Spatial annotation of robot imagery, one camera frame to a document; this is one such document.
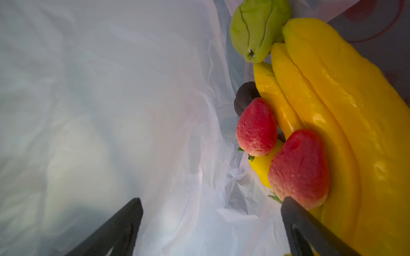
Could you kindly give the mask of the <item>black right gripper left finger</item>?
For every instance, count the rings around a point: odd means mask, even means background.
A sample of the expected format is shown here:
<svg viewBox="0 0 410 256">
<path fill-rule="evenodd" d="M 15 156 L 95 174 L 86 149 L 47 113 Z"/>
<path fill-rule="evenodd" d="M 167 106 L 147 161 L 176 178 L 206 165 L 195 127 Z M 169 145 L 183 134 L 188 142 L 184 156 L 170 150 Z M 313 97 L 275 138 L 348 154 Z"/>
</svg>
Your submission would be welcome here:
<svg viewBox="0 0 410 256">
<path fill-rule="evenodd" d="M 132 199 L 68 255 L 131 256 L 143 213 L 141 200 Z"/>
</svg>

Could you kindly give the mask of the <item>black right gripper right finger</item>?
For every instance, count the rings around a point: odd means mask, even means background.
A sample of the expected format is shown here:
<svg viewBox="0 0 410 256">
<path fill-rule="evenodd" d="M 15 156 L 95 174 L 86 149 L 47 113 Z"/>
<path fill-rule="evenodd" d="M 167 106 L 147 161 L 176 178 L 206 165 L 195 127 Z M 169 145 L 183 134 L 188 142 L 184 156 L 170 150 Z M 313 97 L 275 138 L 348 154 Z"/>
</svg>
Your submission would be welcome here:
<svg viewBox="0 0 410 256">
<path fill-rule="evenodd" d="M 293 198 L 286 197 L 281 216 L 293 256 L 357 256 L 348 244 L 340 240 Z"/>
</svg>

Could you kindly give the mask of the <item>red yellow peach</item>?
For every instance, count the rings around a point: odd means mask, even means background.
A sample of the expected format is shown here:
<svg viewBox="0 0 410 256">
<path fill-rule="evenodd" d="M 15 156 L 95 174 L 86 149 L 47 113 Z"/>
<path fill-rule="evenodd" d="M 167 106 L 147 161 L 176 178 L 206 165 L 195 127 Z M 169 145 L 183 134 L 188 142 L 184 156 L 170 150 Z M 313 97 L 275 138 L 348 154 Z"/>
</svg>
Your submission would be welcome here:
<svg viewBox="0 0 410 256">
<path fill-rule="evenodd" d="M 291 197 L 306 210 L 321 206 L 329 193 L 330 171 L 320 136 L 308 129 L 293 132 L 272 159 L 268 181 L 282 202 Z"/>
</svg>

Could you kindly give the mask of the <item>yellow lemon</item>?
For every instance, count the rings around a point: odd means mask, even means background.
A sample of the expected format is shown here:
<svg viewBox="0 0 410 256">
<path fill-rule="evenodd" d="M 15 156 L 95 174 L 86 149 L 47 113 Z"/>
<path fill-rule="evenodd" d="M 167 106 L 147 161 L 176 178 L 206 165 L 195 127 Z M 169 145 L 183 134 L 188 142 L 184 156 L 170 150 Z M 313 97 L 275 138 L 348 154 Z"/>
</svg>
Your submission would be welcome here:
<svg viewBox="0 0 410 256">
<path fill-rule="evenodd" d="M 249 157 L 249 164 L 251 168 L 258 175 L 261 183 L 267 188 L 271 189 L 271 185 L 268 179 L 268 173 L 270 170 L 271 162 L 273 158 L 280 152 L 284 143 L 277 140 L 275 147 L 265 156 L 261 157 Z"/>
</svg>

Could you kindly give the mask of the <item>red strawberry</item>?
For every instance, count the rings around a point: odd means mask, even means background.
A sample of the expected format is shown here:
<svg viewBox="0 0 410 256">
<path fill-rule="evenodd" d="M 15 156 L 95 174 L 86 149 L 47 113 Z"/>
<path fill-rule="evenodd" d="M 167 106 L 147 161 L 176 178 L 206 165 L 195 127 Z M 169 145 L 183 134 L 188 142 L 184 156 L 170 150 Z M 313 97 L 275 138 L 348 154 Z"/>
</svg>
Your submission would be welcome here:
<svg viewBox="0 0 410 256">
<path fill-rule="evenodd" d="M 277 122 L 268 102 L 254 99 L 239 118 L 236 138 L 239 147 L 250 156 L 267 155 L 277 144 Z"/>
</svg>

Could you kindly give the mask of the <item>pink plastic bag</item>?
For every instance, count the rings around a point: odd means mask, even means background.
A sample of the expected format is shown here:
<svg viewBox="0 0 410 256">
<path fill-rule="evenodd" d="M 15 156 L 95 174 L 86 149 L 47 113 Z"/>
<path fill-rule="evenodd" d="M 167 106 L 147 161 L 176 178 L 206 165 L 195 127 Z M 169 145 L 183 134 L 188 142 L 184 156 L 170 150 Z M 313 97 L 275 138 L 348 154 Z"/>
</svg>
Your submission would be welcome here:
<svg viewBox="0 0 410 256">
<path fill-rule="evenodd" d="M 284 256 L 236 140 L 239 1 L 1 2 L 1 255 L 63 256 L 133 198 L 134 256 Z"/>
</svg>

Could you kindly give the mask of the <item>yellow banana bunch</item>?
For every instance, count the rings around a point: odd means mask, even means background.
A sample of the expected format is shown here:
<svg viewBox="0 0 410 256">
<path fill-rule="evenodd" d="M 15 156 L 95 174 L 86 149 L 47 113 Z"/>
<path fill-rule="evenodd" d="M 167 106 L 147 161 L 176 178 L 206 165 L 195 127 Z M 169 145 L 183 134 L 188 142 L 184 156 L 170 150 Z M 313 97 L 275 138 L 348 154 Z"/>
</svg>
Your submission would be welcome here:
<svg viewBox="0 0 410 256">
<path fill-rule="evenodd" d="M 320 134 L 331 189 L 314 215 L 363 256 L 410 253 L 410 109 L 329 24 L 289 20 L 256 86 L 286 137 Z"/>
</svg>

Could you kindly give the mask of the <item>dark purple passion fruit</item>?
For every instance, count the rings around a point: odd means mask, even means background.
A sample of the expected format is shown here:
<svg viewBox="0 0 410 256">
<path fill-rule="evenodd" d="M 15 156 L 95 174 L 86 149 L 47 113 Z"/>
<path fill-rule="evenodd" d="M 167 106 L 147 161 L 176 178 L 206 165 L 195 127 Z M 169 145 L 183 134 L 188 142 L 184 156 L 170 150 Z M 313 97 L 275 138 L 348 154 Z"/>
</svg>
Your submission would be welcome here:
<svg viewBox="0 0 410 256">
<path fill-rule="evenodd" d="M 243 111 L 256 98 L 260 98 L 259 91 L 253 81 L 246 82 L 238 89 L 236 98 L 234 100 L 234 109 L 236 114 L 240 117 Z"/>
</svg>

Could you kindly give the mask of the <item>green pear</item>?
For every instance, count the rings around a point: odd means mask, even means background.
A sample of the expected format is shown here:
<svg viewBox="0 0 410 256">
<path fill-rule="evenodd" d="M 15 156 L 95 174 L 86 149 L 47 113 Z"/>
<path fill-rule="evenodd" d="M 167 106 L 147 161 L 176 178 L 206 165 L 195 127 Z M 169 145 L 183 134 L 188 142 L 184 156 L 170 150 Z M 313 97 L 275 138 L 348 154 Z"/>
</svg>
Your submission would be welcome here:
<svg viewBox="0 0 410 256">
<path fill-rule="evenodd" d="M 243 1 L 230 24 L 233 47 L 245 61 L 260 63 L 274 43 L 284 41 L 282 28 L 289 19 L 291 7 L 287 0 Z"/>
</svg>

